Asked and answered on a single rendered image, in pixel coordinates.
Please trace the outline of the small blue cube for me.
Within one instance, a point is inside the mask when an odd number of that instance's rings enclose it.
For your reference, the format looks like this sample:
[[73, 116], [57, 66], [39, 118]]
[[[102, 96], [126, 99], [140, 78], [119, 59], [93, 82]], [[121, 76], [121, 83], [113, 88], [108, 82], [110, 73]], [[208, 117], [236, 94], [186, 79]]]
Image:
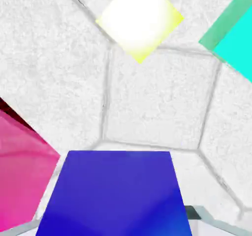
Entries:
[[36, 236], [192, 236], [170, 153], [70, 151]]

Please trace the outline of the large pink box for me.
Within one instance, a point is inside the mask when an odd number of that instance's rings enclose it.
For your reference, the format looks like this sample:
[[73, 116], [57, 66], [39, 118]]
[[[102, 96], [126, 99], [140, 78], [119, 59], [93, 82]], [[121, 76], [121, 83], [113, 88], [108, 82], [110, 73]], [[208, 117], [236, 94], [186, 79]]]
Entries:
[[0, 98], [0, 232], [34, 218], [59, 158]]

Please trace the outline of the large cyan box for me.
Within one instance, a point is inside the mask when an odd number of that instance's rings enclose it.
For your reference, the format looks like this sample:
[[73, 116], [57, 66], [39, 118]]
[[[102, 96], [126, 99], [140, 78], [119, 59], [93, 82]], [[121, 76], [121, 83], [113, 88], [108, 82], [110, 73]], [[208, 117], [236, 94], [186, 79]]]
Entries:
[[199, 43], [252, 83], [252, 0], [233, 0]]

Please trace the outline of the small yellow cube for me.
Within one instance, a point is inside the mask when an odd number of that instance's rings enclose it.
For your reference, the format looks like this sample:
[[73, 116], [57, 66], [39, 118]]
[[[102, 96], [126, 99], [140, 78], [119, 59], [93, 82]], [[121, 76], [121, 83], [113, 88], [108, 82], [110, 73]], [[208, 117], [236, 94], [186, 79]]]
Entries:
[[96, 23], [142, 63], [183, 19], [169, 0], [112, 0]]

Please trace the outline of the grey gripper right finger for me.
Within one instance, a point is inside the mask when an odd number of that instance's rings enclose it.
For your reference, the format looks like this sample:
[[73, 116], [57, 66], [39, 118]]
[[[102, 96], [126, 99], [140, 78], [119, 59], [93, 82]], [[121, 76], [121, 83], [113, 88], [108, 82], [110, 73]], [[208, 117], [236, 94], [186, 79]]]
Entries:
[[246, 230], [221, 220], [216, 220], [202, 206], [185, 206], [192, 236], [252, 236]]

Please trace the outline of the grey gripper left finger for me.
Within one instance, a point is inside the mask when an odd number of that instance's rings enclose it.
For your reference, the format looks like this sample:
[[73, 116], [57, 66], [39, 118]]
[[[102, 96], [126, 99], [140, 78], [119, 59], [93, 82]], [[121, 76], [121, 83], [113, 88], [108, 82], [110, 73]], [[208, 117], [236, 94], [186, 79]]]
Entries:
[[4, 232], [0, 232], [0, 236], [36, 236], [40, 221], [40, 219], [33, 220]]

